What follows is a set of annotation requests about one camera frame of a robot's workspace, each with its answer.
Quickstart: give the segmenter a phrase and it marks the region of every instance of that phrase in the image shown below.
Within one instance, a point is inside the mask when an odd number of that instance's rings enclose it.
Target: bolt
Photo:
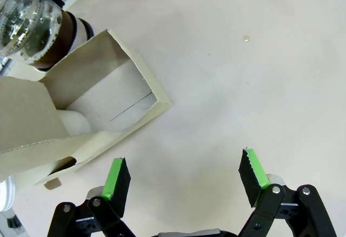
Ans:
[[[71,206],[70,205],[64,205],[64,212],[68,213],[71,210]]]
[[[281,191],[280,188],[277,187],[277,186],[275,186],[275,187],[272,188],[272,192],[275,193],[275,194],[280,193],[280,191]]]
[[[92,205],[95,206],[95,207],[98,207],[100,204],[101,204],[100,199],[94,199],[93,202],[92,202]]]
[[[260,224],[255,224],[254,225],[254,229],[255,230],[260,230],[261,229],[261,225]]]
[[[310,189],[308,189],[307,187],[303,188],[303,194],[310,195]]]

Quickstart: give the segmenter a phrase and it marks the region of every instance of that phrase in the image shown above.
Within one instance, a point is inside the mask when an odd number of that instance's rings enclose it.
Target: tabletop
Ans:
[[[58,203],[103,185],[117,157],[137,236],[238,233],[252,211],[237,171],[244,147],[290,188],[314,185],[346,235],[346,0],[79,0],[69,11],[138,51],[173,107],[61,187],[18,197],[30,236],[46,236]],[[291,231],[277,220],[269,236]]]

